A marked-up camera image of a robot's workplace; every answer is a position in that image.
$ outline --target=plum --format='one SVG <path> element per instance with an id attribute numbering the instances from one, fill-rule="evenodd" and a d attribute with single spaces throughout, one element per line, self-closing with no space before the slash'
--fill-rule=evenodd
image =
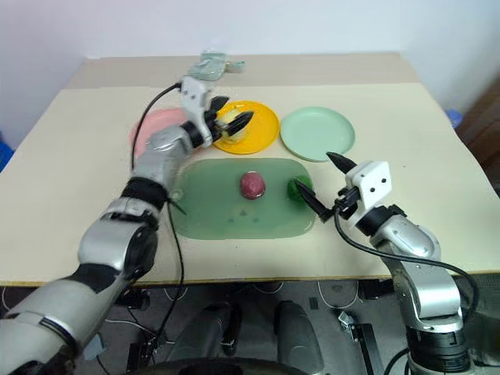
<path id="1" fill-rule="evenodd" d="M 243 175 L 240 181 L 241 195 L 247 199 L 257 199 L 264 195 L 266 182 L 260 173 L 251 170 Z"/>

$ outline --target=floor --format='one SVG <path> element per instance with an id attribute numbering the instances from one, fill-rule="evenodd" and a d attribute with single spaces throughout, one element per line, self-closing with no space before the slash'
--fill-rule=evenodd
<path id="1" fill-rule="evenodd" d="M 488 312 L 492 327 L 500 334 L 500 275 L 496 277 L 478 278 L 481 291 L 486 298 L 480 304 L 480 310 Z M 355 280 L 321 281 L 320 286 L 324 298 L 331 305 L 346 305 L 356 293 Z M 174 295 L 175 288 L 168 287 L 170 296 Z M 156 328 L 163 314 L 170 306 L 163 288 L 152 288 L 150 306 L 145 311 L 134 310 L 139 322 L 151 329 Z M 22 292 L 8 289 L 5 293 L 7 303 L 13 304 L 22 298 Z M 314 298 L 317 306 L 311 304 Z M 186 323 L 201 309 L 212 302 L 230 300 L 238 302 L 243 309 L 243 324 L 237 347 L 237 356 L 258 359 L 276 360 L 276 338 L 273 333 L 273 313 L 279 301 L 293 300 L 304 308 L 316 331 L 325 362 L 325 373 L 329 374 L 365 374 L 363 357 L 359 345 L 352 341 L 347 333 L 341 329 L 338 322 L 338 310 L 328 308 L 322 301 L 315 281 L 289 281 L 274 293 L 262 293 L 254 284 L 210 284 L 189 286 L 186 295 L 179 301 L 171 321 L 167 324 L 166 333 L 169 340 L 182 331 Z M 395 295 L 386 295 L 377 300 L 361 301 L 346 309 L 355 316 L 360 323 L 371 323 L 380 350 L 384 365 L 390 358 L 404 348 L 405 328 L 399 314 L 399 307 Z M 113 306 L 108 319 L 130 320 L 129 312 L 118 306 Z M 127 364 L 128 349 L 131 342 L 141 339 L 140 331 L 136 327 L 125 323 L 104 323 L 101 335 L 106 350 L 100 355 L 101 361 L 112 374 L 124 373 Z M 162 346 L 155 358 L 163 361 L 171 345 Z M 400 360 L 392 373 L 403 373 L 405 361 Z M 478 373 L 500 373 L 492 369 L 488 372 L 481 370 Z M 77 375 L 104 373 L 95 360 L 85 361 L 80 358 L 77 362 Z"/>

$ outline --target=green tray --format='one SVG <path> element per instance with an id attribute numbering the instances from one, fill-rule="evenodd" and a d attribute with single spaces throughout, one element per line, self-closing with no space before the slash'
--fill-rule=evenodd
<path id="1" fill-rule="evenodd" d="M 256 200 L 243 198 L 241 176 L 259 172 L 266 193 Z M 314 212 L 290 200 L 287 183 L 306 175 L 305 167 L 291 159 L 207 159 L 189 166 L 178 178 L 172 198 L 186 211 L 173 208 L 177 233 L 201 240 L 230 238 L 287 238 L 311 229 Z"/>

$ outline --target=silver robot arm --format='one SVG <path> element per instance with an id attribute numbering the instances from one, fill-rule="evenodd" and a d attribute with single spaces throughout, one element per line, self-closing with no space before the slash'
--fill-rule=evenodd
<path id="1" fill-rule="evenodd" d="M 391 191 L 387 162 L 352 160 L 327 153 L 335 166 L 345 173 L 346 188 L 332 209 L 326 208 L 313 191 L 300 181 L 297 187 L 314 211 L 325 222 L 335 216 L 349 227 L 356 227 L 370 238 L 370 243 L 388 255 L 439 261 L 441 249 L 437 238 L 424 227 L 415 225 L 396 205 L 385 207 L 380 201 Z M 345 234 L 339 234 L 349 242 Z M 400 302 L 409 344 L 409 367 L 413 374 L 472 374 L 460 308 L 460 294 L 445 268 L 423 263 L 382 258 L 391 272 Z"/>
<path id="2" fill-rule="evenodd" d="M 0 375 L 72 373 L 73 360 L 97 333 L 120 293 L 153 266 L 160 211 L 182 163 L 223 132 L 233 134 L 252 118 L 216 119 L 227 102 L 192 77 L 179 85 L 188 121 L 150 138 L 122 195 L 88 228 L 70 276 L 38 288 L 0 320 Z"/>

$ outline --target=beige tabletop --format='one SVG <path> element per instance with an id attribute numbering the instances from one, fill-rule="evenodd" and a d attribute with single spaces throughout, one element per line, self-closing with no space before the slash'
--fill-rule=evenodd
<path id="1" fill-rule="evenodd" d="M 500 200 L 407 62 L 396 54 L 244 59 L 247 71 L 227 75 L 214 94 L 263 102 L 280 118 L 305 105 L 344 114 L 356 135 L 347 156 L 390 163 L 394 187 L 385 202 L 437 236 L 442 260 L 473 273 L 500 271 Z M 195 60 L 89 60 L 59 92 L 0 174 L 0 284 L 39 285 L 77 268 L 81 236 L 127 182 L 130 129 Z M 174 105 L 175 94 L 159 107 Z M 211 148 L 189 163 L 227 157 L 234 156 Z M 325 202 L 345 185 L 331 163 L 298 159 L 279 139 L 252 157 L 298 160 Z M 141 283 L 177 279 L 169 230 L 163 220 L 155 265 Z M 187 282 L 389 274 L 380 259 L 346 245 L 333 222 L 317 220 L 298 237 L 180 242 Z"/>

